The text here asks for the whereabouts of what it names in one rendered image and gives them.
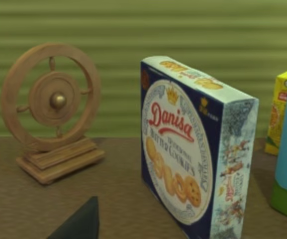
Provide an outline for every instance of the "crown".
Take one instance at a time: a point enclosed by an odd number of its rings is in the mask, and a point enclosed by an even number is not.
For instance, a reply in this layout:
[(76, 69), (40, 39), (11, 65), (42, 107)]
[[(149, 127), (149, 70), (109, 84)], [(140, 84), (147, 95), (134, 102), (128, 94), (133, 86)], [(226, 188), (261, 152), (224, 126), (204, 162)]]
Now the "crown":
[(202, 97), (202, 98), (201, 98), (201, 105), (202, 105), (203, 107), (206, 107), (207, 104), (208, 104), (207, 99), (206, 99), (205, 97)]
[(168, 95), (168, 102), (171, 105), (176, 105), (177, 101), (178, 101), (178, 94), (175, 92), (174, 88), (167, 88), (167, 95)]

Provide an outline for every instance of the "yellow package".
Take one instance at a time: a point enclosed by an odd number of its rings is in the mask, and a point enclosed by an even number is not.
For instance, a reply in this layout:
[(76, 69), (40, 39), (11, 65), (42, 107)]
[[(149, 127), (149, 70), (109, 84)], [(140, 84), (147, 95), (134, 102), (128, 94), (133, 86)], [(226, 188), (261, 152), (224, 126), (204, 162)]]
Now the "yellow package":
[(276, 77), (265, 152), (278, 155), (287, 103), (287, 71)]

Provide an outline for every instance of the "brown table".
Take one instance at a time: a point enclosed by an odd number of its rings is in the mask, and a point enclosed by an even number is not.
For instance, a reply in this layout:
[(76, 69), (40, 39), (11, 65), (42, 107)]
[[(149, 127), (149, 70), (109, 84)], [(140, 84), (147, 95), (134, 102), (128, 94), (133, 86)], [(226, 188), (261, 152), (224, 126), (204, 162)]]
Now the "brown table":
[[(142, 183), (138, 138), (97, 139), (101, 164), (44, 187), (16, 164), (19, 144), (0, 137), (0, 239), (44, 239), (91, 196), (99, 198), (101, 239), (184, 239)], [(253, 156), (243, 239), (287, 239), (287, 217), (268, 205), (276, 158)]]

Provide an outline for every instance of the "wheel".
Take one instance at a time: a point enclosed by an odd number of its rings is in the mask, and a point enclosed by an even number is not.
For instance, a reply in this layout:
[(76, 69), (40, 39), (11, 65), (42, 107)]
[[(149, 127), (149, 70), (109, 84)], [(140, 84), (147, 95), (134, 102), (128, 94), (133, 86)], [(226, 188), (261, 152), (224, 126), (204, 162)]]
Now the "wheel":
[[(88, 88), (80, 90), (69, 74), (55, 71), (55, 57), (75, 61), (83, 71)], [(27, 73), (40, 61), (49, 58), (50, 71), (40, 76), (29, 91), (28, 104), (17, 106), (20, 86)], [(5, 126), (22, 144), (37, 151), (51, 151), (80, 139), (91, 126), (100, 103), (100, 77), (92, 60), (81, 50), (66, 44), (46, 43), (25, 52), (9, 70), (1, 91), (1, 114)], [(81, 96), (86, 107), (78, 122), (66, 134), (61, 125), (77, 111)], [(29, 110), (36, 121), (56, 128), (57, 137), (33, 137), (21, 125), (18, 113)]]

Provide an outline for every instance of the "green curtain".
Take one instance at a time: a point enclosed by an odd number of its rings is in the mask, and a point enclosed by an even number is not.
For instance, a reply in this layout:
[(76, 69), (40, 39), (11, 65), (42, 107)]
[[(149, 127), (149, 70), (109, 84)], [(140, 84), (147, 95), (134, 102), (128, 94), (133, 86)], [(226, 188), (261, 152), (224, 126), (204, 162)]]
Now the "green curtain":
[[(102, 102), (91, 136), (140, 134), (139, 63), (152, 55), (171, 56), (258, 97), (257, 136), (264, 136), (275, 77), (287, 70), (287, 0), (0, 0), (0, 89), (22, 53), (49, 41), (75, 45), (97, 65)], [(72, 62), (56, 63), (85, 86)], [(47, 70), (42, 62), (27, 76), (19, 105)], [(33, 135), (55, 134), (29, 113), (19, 117)], [(0, 135), (9, 135), (1, 116)]]

